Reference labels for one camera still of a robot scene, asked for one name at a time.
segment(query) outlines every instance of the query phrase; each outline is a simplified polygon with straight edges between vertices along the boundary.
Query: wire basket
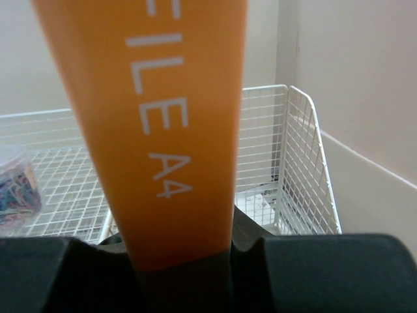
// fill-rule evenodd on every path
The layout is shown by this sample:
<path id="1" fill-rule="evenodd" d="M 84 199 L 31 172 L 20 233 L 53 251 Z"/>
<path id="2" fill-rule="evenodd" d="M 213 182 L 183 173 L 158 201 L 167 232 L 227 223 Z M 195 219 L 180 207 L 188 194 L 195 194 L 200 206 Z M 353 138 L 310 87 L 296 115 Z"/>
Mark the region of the wire basket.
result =
<path id="1" fill-rule="evenodd" d="M 235 204 L 275 234 L 341 233 L 317 115 L 297 88 L 243 89 Z M 99 243 L 117 226 L 70 109 L 0 115 L 0 144 L 25 145 L 42 212 L 13 235 Z"/>

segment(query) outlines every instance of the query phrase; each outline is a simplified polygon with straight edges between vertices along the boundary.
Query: orange box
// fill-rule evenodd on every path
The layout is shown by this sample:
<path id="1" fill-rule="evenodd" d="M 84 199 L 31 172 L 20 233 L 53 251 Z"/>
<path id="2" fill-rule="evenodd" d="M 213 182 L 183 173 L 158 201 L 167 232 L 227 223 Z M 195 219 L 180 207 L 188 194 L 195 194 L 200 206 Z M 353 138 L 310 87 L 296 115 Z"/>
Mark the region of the orange box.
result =
<path id="1" fill-rule="evenodd" d="M 134 267 L 229 249 L 246 1 L 33 3 Z"/>

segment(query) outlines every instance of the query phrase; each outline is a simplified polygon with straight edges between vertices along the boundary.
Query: container lid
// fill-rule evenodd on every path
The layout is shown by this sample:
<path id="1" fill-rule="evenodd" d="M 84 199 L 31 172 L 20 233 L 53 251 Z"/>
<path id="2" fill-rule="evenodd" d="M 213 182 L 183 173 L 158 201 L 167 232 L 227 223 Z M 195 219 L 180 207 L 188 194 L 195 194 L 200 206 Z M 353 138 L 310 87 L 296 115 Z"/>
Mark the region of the container lid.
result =
<path id="1" fill-rule="evenodd" d="M 0 145 L 0 175 L 22 163 L 26 154 L 20 145 Z"/>

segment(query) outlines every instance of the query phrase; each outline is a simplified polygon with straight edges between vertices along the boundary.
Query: black object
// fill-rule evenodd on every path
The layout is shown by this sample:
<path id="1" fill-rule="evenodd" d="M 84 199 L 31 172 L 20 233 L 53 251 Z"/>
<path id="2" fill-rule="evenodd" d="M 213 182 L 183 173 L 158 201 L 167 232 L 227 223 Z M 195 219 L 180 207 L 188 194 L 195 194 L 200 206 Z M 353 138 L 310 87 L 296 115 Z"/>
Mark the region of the black object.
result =
<path id="1" fill-rule="evenodd" d="M 397 239 L 273 237 L 235 211 L 232 284 L 220 293 L 207 289 L 197 311 L 197 301 L 192 309 L 182 301 L 179 312 L 417 312 L 417 268 Z M 206 259 L 173 270 L 211 266 Z M 0 277 L 1 312 L 160 312 L 149 308 L 118 235 L 99 246 L 74 238 L 0 239 Z M 187 299 L 184 282 L 171 280 L 179 288 L 170 301 Z"/>

